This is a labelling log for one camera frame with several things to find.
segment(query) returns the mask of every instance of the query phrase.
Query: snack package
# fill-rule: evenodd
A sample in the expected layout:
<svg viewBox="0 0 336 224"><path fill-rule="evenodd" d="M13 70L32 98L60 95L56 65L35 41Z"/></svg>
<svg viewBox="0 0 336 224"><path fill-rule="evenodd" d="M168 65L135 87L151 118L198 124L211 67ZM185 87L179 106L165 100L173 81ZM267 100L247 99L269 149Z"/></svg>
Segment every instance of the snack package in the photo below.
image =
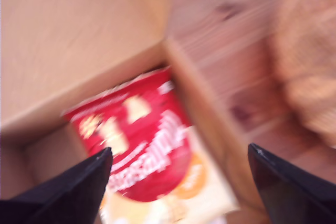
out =
<svg viewBox="0 0 336 224"><path fill-rule="evenodd" d="M173 89L165 68L64 113L90 155L112 148L103 223L207 223L236 209Z"/></svg>

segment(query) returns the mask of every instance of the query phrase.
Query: food image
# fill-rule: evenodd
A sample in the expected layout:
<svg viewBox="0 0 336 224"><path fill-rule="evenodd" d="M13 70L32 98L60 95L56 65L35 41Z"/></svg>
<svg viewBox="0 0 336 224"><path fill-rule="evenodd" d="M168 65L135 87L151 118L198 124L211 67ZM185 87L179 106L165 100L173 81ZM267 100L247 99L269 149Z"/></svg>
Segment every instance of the food image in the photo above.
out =
<svg viewBox="0 0 336 224"><path fill-rule="evenodd" d="M150 105L139 95L127 98L123 105L126 106L128 112L128 123L132 124L140 118L144 118L151 113Z"/></svg>
<svg viewBox="0 0 336 224"><path fill-rule="evenodd" d="M235 209L175 96L169 68L84 101L65 118L90 155L112 149L103 223L206 223Z"/></svg>
<svg viewBox="0 0 336 224"><path fill-rule="evenodd" d="M111 147L113 155L123 154L129 148L128 140L125 134L119 129L115 117L110 117L106 122L97 126L96 131L101 136L105 147Z"/></svg>

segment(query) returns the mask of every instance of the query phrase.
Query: cardboard box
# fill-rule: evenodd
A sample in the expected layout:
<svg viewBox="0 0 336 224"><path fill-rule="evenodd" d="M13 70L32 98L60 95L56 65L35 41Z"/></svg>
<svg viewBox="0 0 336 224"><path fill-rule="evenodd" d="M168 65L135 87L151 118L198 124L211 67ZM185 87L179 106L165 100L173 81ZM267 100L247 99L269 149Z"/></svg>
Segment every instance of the cardboard box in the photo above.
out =
<svg viewBox="0 0 336 224"><path fill-rule="evenodd" d="M166 38L170 2L2 0L2 198L87 157L61 111L164 65L172 65L181 100L214 148L206 109L197 106L208 87Z"/></svg>

